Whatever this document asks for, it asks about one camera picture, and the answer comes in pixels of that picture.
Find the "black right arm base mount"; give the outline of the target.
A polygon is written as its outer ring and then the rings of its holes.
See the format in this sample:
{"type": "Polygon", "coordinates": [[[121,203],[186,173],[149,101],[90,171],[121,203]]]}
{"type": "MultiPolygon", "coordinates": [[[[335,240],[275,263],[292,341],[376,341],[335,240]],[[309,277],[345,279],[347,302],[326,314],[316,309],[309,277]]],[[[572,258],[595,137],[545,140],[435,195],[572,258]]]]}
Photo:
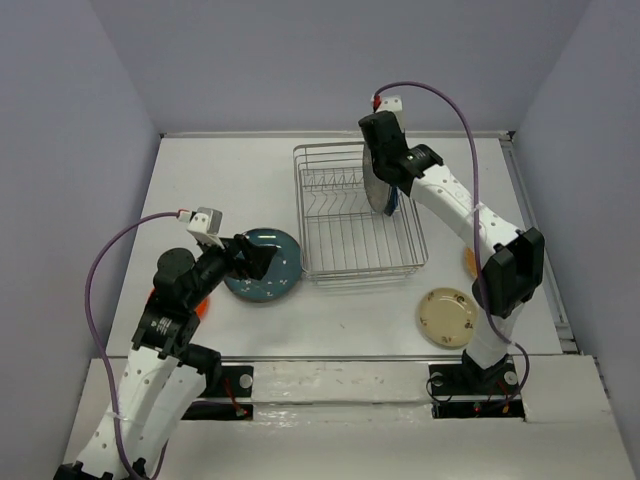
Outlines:
{"type": "Polygon", "coordinates": [[[481,368],[463,351],[457,362],[431,364],[425,388],[435,419],[525,419],[520,378],[509,355],[481,368]]]}

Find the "dark blue leaf plate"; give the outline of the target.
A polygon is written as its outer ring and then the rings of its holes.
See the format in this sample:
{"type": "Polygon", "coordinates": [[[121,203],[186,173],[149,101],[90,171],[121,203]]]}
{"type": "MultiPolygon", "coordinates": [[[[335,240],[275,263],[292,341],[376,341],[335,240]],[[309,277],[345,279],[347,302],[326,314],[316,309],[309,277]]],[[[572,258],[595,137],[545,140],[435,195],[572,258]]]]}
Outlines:
{"type": "Polygon", "coordinates": [[[389,190],[389,198],[387,204],[384,209],[384,214],[387,216],[391,216],[394,214],[396,209],[398,208],[398,188],[391,187],[389,190]]]}

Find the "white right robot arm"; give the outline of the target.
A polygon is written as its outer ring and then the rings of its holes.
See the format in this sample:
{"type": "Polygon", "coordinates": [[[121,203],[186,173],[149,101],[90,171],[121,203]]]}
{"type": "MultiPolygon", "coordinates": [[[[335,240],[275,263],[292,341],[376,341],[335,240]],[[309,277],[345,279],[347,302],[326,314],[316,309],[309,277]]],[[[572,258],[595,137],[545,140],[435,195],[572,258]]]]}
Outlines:
{"type": "Polygon", "coordinates": [[[472,136],[473,187],[467,189],[433,149],[408,146],[394,113],[378,111],[358,125],[375,176],[429,209],[474,252],[477,277],[472,292],[486,318],[476,324],[463,351],[460,379],[468,390],[482,392],[496,381],[512,344],[515,318],[542,282],[544,236],[535,228],[521,230],[479,200],[472,136]]]}

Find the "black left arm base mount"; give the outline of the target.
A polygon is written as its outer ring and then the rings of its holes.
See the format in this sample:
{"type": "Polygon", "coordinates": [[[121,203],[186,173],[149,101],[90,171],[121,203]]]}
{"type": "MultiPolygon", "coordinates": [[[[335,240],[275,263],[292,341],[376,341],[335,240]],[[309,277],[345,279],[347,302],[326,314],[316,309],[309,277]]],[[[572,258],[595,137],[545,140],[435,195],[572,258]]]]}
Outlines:
{"type": "Polygon", "coordinates": [[[254,367],[223,365],[218,380],[207,381],[182,419],[185,421],[249,421],[253,419],[251,400],[254,367]]]}

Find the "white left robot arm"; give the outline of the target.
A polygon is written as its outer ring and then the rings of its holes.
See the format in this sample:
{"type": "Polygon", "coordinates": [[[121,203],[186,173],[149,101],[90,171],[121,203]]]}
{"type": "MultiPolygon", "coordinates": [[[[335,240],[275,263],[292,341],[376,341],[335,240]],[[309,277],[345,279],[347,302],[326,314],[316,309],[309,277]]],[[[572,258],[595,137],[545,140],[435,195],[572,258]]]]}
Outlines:
{"type": "Polygon", "coordinates": [[[191,341],[200,325],[197,307],[228,276],[262,279],[277,252],[238,234],[204,244],[200,256],[174,248],[159,257],[121,378],[105,368],[110,404],[77,459],[61,465],[56,478],[157,478],[179,421],[221,383],[220,353],[191,341]]]}

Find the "grey deer pattern plate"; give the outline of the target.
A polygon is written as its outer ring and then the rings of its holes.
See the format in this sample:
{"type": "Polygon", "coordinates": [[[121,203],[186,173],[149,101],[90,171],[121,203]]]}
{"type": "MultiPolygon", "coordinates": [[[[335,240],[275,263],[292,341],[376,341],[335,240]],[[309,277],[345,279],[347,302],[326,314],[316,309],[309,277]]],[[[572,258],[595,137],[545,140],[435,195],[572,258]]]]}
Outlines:
{"type": "Polygon", "coordinates": [[[371,209],[375,213],[390,216],[393,213],[393,190],[376,176],[371,151],[367,145],[363,146],[362,171],[365,193],[371,209]]]}

